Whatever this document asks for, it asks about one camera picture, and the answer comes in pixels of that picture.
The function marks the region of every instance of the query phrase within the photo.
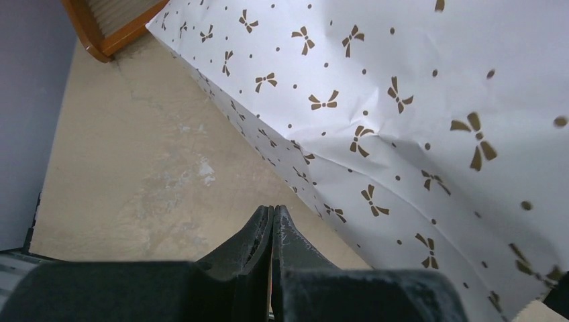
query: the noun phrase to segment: black plastic part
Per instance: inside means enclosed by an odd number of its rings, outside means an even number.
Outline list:
[[[544,304],[557,314],[569,319],[569,274],[566,272],[559,284],[547,295]]]
[[[197,263],[40,265],[0,321],[267,321],[271,240],[272,209],[259,207]]]
[[[458,294],[430,271],[340,270],[293,224],[274,214],[275,321],[467,321]]]

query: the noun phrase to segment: wrapping paper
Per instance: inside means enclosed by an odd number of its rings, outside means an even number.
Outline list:
[[[441,272],[471,321],[506,321],[569,264],[567,13],[172,0],[147,28],[371,266]]]

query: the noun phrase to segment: gray wall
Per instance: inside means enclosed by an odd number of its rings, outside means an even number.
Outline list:
[[[0,0],[0,250],[32,224],[75,41],[59,1]]]

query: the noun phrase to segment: wooden frame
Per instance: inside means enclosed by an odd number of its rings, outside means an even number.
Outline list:
[[[103,36],[85,0],[61,0],[61,3],[67,11],[83,48],[99,62],[109,62],[113,59],[115,52],[148,31],[144,25],[164,8],[168,0],[162,0],[149,8],[108,37]]]

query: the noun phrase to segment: beige floor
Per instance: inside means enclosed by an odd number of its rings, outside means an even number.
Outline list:
[[[146,36],[101,64],[77,46],[30,251],[63,260],[196,260],[258,205],[285,204],[341,268],[368,266]],[[533,303],[520,321],[566,321]]]

